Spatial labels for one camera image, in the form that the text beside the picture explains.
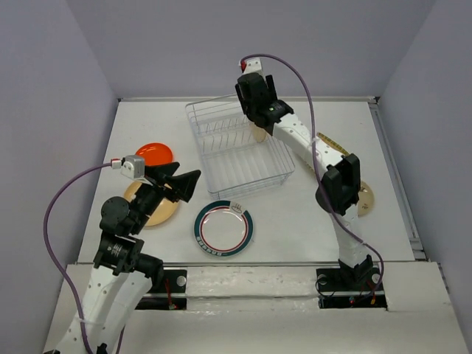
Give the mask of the yellow bamboo-pattern rectangular plate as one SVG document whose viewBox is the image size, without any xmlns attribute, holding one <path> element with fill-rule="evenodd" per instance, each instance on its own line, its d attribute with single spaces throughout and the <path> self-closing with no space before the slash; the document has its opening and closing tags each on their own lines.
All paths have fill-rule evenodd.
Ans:
<svg viewBox="0 0 472 354">
<path fill-rule="evenodd" d="M 328 146 L 332 149 L 337 150 L 341 155 L 349 156 L 350 153 L 344 149 L 340 144 L 332 140 L 330 137 L 326 136 L 325 134 L 318 132 L 317 136 Z"/>
</svg>

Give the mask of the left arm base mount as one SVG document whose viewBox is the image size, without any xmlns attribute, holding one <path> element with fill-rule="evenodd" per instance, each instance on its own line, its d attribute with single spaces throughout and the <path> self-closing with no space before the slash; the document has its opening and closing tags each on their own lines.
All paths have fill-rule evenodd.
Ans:
<svg viewBox="0 0 472 354">
<path fill-rule="evenodd" d="M 159 285 L 139 301 L 137 310 L 186 310 L 187 269 L 166 268 Z"/>
</svg>

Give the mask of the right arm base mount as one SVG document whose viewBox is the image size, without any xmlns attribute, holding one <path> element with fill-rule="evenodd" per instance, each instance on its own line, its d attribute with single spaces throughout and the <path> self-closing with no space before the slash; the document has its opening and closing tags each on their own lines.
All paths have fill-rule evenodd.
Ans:
<svg viewBox="0 0 472 354">
<path fill-rule="evenodd" d="M 380 271 L 377 267 L 365 280 L 348 285 L 340 277 L 338 268 L 318 268 L 315 290 L 321 309 L 383 308 L 387 309 L 384 287 L 377 285 Z"/>
</svg>

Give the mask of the tan round plate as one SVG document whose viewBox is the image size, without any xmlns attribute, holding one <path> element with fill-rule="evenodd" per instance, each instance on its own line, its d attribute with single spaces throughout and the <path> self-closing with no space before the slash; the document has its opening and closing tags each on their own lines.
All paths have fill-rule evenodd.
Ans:
<svg viewBox="0 0 472 354">
<path fill-rule="evenodd" d="M 131 202 L 133 196 L 136 194 L 137 190 L 141 187 L 142 183 L 139 181 L 133 181 L 126 191 L 124 191 L 123 197 L 126 201 Z M 167 199 L 163 199 L 162 202 L 158 205 L 154 213 L 150 216 L 146 227 L 157 226 L 161 223 L 167 221 L 178 209 L 179 202 L 171 202 Z"/>
</svg>

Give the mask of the beige plate with leaf design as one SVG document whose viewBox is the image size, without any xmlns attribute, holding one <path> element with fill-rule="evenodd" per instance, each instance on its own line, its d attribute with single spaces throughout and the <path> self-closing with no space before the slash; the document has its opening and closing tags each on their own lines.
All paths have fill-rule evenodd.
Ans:
<svg viewBox="0 0 472 354">
<path fill-rule="evenodd" d="M 267 133 L 263 128 L 257 127 L 254 123 L 250 124 L 250 128 L 255 142 L 261 143 L 265 141 Z"/>
</svg>

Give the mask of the white plate with green rim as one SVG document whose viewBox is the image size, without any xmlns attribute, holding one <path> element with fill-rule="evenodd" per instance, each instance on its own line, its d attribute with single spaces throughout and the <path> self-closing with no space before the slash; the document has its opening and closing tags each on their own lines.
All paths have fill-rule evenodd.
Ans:
<svg viewBox="0 0 472 354">
<path fill-rule="evenodd" d="M 200 249 L 213 257 L 234 257 L 254 238 L 250 212 L 234 201 L 219 200 L 207 204 L 193 225 L 194 239 Z"/>
</svg>

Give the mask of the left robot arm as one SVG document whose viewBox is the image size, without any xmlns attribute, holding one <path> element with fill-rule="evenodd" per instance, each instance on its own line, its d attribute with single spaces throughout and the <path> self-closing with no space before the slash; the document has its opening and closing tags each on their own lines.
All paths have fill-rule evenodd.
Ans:
<svg viewBox="0 0 472 354">
<path fill-rule="evenodd" d="M 148 291 L 162 286 L 163 262 L 144 254 L 144 242 L 137 236 L 164 199 L 176 203 L 189 202 L 192 198 L 201 171 L 177 175 L 179 166 L 178 162 L 147 166 L 143 158 L 128 155 L 91 167 L 66 182 L 70 186 L 80 177 L 110 167 L 141 183 L 131 201 L 114 196 L 102 205 L 100 242 L 82 296 L 52 250 L 48 234 L 52 207 L 46 208 L 43 222 L 45 247 L 69 285 L 77 308 L 63 338 L 53 349 L 54 353 L 109 353 L 117 350 L 126 322 L 141 298 Z"/>
</svg>

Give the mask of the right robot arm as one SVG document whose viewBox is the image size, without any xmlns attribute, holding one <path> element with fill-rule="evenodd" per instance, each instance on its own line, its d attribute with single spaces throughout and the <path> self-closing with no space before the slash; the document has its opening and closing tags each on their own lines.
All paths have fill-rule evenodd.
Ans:
<svg viewBox="0 0 472 354">
<path fill-rule="evenodd" d="M 372 282 L 375 250 L 361 239 L 358 223 L 359 158 L 340 153 L 311 132 L 292 107 L 277 97 L 272 76 L 243 74 L 235 90 L 246 117 L 289 146 L 315 173 L 316 200 L 330 215 L 339 245 L 339 266 L 326 282 L 334 292 L 364 290 Z"/>
</svg>

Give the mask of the small cream plate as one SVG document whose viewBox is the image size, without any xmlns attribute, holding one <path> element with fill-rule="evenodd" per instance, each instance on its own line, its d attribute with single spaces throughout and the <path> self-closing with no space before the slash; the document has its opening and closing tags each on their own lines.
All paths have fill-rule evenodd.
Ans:
<svg viewBox="0 0 472 354">
<path fill-rule="evenodd" d="M 365 181 L 361 181 L 358 192 L 358 216 L 363 217 L 369 214 L 373 210 L 374 205 L 375 195 L 372 188 Z"/>
</svg>

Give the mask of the orange translucent plate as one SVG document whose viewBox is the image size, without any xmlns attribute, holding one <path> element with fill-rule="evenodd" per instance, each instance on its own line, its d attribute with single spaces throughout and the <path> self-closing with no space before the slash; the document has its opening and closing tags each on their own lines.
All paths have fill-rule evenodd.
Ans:
<svg viewBox="0 0 472 354">
<path fill-rule="evenodd" d="M 157 166 L 173 162 L 173 152 L 161 142 L 151 142 L 141 146 L 136 155 L 145 160 L 146 166 Z"/>
</svg>

